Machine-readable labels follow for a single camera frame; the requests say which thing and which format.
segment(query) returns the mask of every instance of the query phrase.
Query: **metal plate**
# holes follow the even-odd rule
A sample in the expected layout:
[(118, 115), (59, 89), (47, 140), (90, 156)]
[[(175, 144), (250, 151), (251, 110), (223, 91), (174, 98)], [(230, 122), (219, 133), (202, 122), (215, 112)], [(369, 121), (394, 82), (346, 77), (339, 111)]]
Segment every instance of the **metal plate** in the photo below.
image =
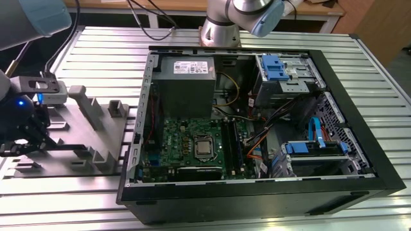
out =
[[(167, 29), (150, 29), (150, 33), (159, 36), (166, 35), (167, 32)], [(139, 28), (87, 27), (82, 33), (93, 35), (94, 38), (101, 35), (114, 37), (131, 35), (134, 37), (133, 39), (126, 39), (127, 42), (122, 42), (122, 38), (114, 38), (113, 40), (115, 41), (107, 42), (102, 41), (103, 39), (98, 39), (99, 41), (79, 41), (78, 35), (73, 46), (69, 46), (69, 53), (61, 55), (61, 62), (79, 62), (85, 66), (87, 66), (87, 62), (105, 62), (105, 70), (90, 70), (87, 68), (74, 70), (66, 69), (57, 64), (57, 75), (63, 80), (74, 79), (67, 86), (79, 85), (83, 81), (87, 82), (85, 85), (89, 87), (89, 84), (91, 86), (103, 85), (103, 82), (109, 79), (114, 81), (118, 79), (122, 79), (122, 81), (131, 80), (130, 82), (122, 82), (115, 88), (90, 87), (87, 92), (94, 92), (93, 94), (98, 96), (101, 104), (109, 103), (110, 100), (122, 99), (123, 103), (137, 107), (141, 86), (134, 81), (143, 79), (143, 71), (119, 69), (117, 64), (126, 62), (126, 60), (141, 64), (139, 60), (145, 60), (150, 45), (198, 46), (198, 30), (181, 29), (178, 32), (171, 43), (142, 40), (145, 35)], [(355, 43), (349, 35), (274, 32), (265, 38), (257, 38), (249, 32), (242, 32), (241, 39), (245, 47), (321, 49), (345, 84), (355, 87), (358, 81), (366, 81), (374, 86), (383, 85), (383, 89), (379, 87), (351, 88), (347, 89), (347, 92), (355, 105), (367, 116), (365, 119), (375, 135), (381, 136), (386, 131), (374, 130), (374, 128), (394, 128), (387, 132), (399, 134), (397, 137), (383, 135), (385, 137), (378, 138), (378, 141), (409, 188), (389, 197), (371, 199), (334, 215), (145, 226), (127, 208), (118, 206), (115, 203), (119, 178), (11, 179), (0, 181), (0, 194), (5, 195), (0, 198), (0, 205), (7, 204), (15, 208), (13, 208), (13, 213), (10, 212), (7, 216), (0, 215), (0, 227), (5, 226), (9, 230), (157, 230), (167, 228), (177, 230), (225, 229), (257, 231), (266, 229), (286, 231), (409, 230), (411, 227), (411, 180), (409, 180), (411, 179), (411, 139), (402, 128), (411, 128), (411, 119), (407, 115), (411, 111), (409, 103), (390, 83), (390, 77), (378, 70), (378, 68), (383, 69), (383, 67), (371, 59), (367, 50)], [(285, 41), (289, 41), (289, 44), (293, 43), (293, 46), (286, 45)], [(133, 119), (130, 117), (129, 124), (134, 124)], [(127, 132), (125, 142), (131, 142), (131, 139), (133, 132)], [(22, 197), (22, 200), (19, 200), (21, 196), (26, 194), (33, 194), (34, 196), (43, 194), (45, 196), (33, 199)], [(85, 194), (93, 195), (93, 197), (82, 197)], [(35, 207), (49, 205), (51, 199), (59, 199), (63, 203), (58, 203), (49, 211), (47, 209), (35, 211)]]
[[(129, 111), (129, 105), (123, 105), (126, 111)], [(69, 104), (66, 108), (57, 109), (65, 121), (69, 123), (69, 130), (50, 130), (51, 138), (54, 140), (62, 139), (65, 144), (85, 144), (87, 147), (93, 147), (107, 160), (109, 155), (113, 155), (115, 160), (119, 158), (122, 141), (125, 136), (125, 128), (127, 123), (127, 117), (111, 118), (109, 112), (109, 105), (102, 105), (103, 115), (101, 120), (105, 126), (103, 130), (95, 131), (83, 116), (79, 106)], [(90, 169), (81, 168), (74, 170), (71, 168), (73, 162), (81, 162), (82, 159), (73, 151), (51, 151), (47, 154), (37, 153), (17, 158), (7, 171), (7, 177), (45, 177), (45, 176), (83, 176), (83, 175), (102, 175), (117, 171), (114, 163), (110, 170), (102, 172), (94, 166), (93, 159), (87, 159), (91, 164)], [(35, 161), (42, 165), (39, 171), (21, 172), (14, 167), (26, 161)]]

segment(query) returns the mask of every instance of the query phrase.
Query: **aluminum profile table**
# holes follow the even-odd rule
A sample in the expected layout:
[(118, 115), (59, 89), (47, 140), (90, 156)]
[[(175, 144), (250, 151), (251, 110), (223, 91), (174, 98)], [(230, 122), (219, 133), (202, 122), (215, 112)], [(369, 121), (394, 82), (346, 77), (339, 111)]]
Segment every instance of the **aluminum profile table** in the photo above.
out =
[[(166, 29), (149, 29), (155, 36)], [(257, 38), (241, 34), (243, 47), (321, 49), (347, 89), (379, 144), (411, 186), (410, 98), (361, 40), (349, 35), (271, 33)], [(162, 42), (141, 29), (86, 27), (54, 65), (66, 85), (86, 85), (101, 103), (113, 99), (133, 106), (125, 144), (131, 142), (138, 113), (143, 69), (150, 45), (198, 46), (199, 31), (182, 29)], [(0, 159), (0, 179), (9, 160)], [(0, 227), (7, 230), (407, 230), (411, 227), (411, 189), (375, 198), (334, 215), (230, 220), (145, 226), (125, 206), (117, 205), (119, 176), (0, 180)]]

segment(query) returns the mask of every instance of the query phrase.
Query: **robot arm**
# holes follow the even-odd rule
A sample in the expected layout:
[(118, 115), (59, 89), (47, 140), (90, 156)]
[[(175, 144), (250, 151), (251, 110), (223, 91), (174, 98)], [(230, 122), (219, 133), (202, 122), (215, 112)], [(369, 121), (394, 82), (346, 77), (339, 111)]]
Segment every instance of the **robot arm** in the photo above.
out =
[(71, 26), (62, 0), (0, 1), (0, 51), (42, 37), (50, 37)]
[(283, 0), (209, 0), (202, 44), (237, 47), (241, 44), (239, 26), (253, 35), (265, 37), (281, 21), (283, 12)]

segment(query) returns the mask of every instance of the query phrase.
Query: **black cable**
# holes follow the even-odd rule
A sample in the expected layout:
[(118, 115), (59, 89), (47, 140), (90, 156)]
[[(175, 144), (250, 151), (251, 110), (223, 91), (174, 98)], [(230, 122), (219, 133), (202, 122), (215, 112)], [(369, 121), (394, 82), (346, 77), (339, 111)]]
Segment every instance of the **black cable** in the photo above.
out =
[(297, 7), (295, 7), (295, 5), (291, 3), (290, 0), (283, 0), (283, 1), (287, 1), (287, 2), (291, 4), (291, 6), (293, 6), (293, 8), (294, 8), (294, 21), (297, 21)]
[(15, 60), (13, 61), (11, 65), (10, 65), (9, 68), (7, 68), (7, 71), (6, 71), (6, 73), (5, 73), (6, 76), (13, 77), (13, 74), (14, 74), (14, 72), (15, 72), (18, 66), (19, 66), (19, 63), (21, 63), (21, 61), (22, 61), (22, 59), (23, 59), (23, 56), (25, 56), (27, 50), (30, 49), (33, 43), (34, 43), (34, 41), (30, 41), (30, 42), (27, 42), (27, 43), (25, 44), (25, 47), (23, 47), (23, 49), (21, 50), (21, 53), (19, 53), (18, 57), (15, 58)]
[(141, 29), (143, 30), (145, 34), (147, 35), (147, 37), (150, 37), (150, 38), (151, 38), (153, 40), (155, 40), (155, 41), (162, 41), (162, 40), (165, 40), (165, 39), (171, 35), (173, 30), (175, 29), (175, 27), (171, 28), (169, 34), (167, 34), (165, 37), (162, 37), (162, 38), (155, 38), (155, 37), (153, 37), (153, 36), (147, 33), (147, 31), (146, 31), (146, 29), (145, 29), (145, 27), (143, 27), (143, 25), (142, 25), (142, 22), (141, 22), (141, 20), (139, 20), (139, 17), (138, 17), (138, 15), (137, 15), (137, 12), (135, 12), (135, 8), (134, 8), (134, 6), (133, 6), (133, 4), (131, 4), (130, 1), (131, 1), (131, 0), (127, 0), (129, 6), (130, 6), (130, 8), (131, 8), (131, 12), (133, 12), (133, 14), (134, 14), (135, 20), (137, 20), (137, 22), (138, 22), (138, 24), (139, 24), (139, 26), (141, 26)]
[(78, 26), (79, 26), (79, 21), (81, 21), (81, 2), (79, 0), (75, 0), (77, 2), (77, 18), (75, 18), (75, 23), (70, 32), (70, 35), (65, 41), (65, 43), (62, 44), (61, 48), (58, 49), (57, 53), (53, 55), (51, 59), (47, 61), (46, 66), (45, 66), (45, 73), (50, 73), (51, 72), (51, 65), (53, 62), (55, 61), (55, 59), (58, 58), (61, 52), (63, 51), (65, 47), (67, 46), (67, 44), (70, 43), (77, 30), (78, 30)]
[(18, 62), (22, 61), (23, 56), (25, 56), (25, 54), (26, 54), (29, 48), (31, 47), (33, 43), (34, 43), (34, 41), (30, 41), (30, 42), (26, 43), (26, 45), (25, 45), (25, 47), (23, 47), (23, 49), (22, 49), (22, 51), (21, 51), (21, 53), (19, 53), (17, 59), (15, 59)]
[(157, 6), (153, 0), (149, 0), (149, 2), (153, 4), (153, 6), (165, 14), (165, 16), (173, 21), (174, 26), (179, 28), (178, 23), (174, 21), (174, 19), (166, 14), (166, 12)]
[(170, 22), (171, 24), (174, 24), (174, 26), (177, 28), (179, 28), (178, 24), (175, 24), (175, 22), (173, 20), (170, 20), (165, 15), (159, 14), (158, 12), (147, 9), (141, 3), (138, 3), (135, 0), (130, 0), (135, 5), (138, 5), (143, 10), (146, 10), (147, 12), (158, 15), (162, 19), (165, 19), (167, 22)]
[(223, 111), (222, 108), (218, 108), (218, 107), (214, 107), (214, 108), (227, 117), (242, 118), (242, 119), (246, 119), (246, 120), (250, 120), (250, 121), (257, 121), (257, 119), (250, 119), (250, 118), (239, 116), (239, 115), (233, 115), (229, 112)]

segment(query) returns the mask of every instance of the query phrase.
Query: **wooden table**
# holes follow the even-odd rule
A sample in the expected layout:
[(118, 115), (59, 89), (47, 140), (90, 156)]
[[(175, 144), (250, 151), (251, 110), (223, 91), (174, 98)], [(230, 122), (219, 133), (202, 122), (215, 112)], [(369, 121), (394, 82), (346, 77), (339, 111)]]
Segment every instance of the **wooden table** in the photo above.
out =
[[(75, 0), (65, 0), (65, 2), (70, 11), (74, 12)], [(138, 0), (138, 2), (149, 9), (155, 9), (147, 0)], [(170, 15), (206, 16), (207, 0), (155, 0), (154, 2)], [(81, 4), (86, 13), (131, 13), (126, 0), (110, 3), (102, 3), (102, 0), (81, 0)], [(149, 15), (151, 28), (159, 28), (155, 14), (147, 13), (138, 6), (137, 13)], [(345, 10), (339, 4), (335, 4), (334, 8), (327, 8), (322, 4), (305, 1), (298, 6), (297, 13), (298, 20), (323, 21), (321, 33), (331, 33), (339, 17), (345, 15)], [(293, 20), (294, 13), (290, 13), (283, 19)]]

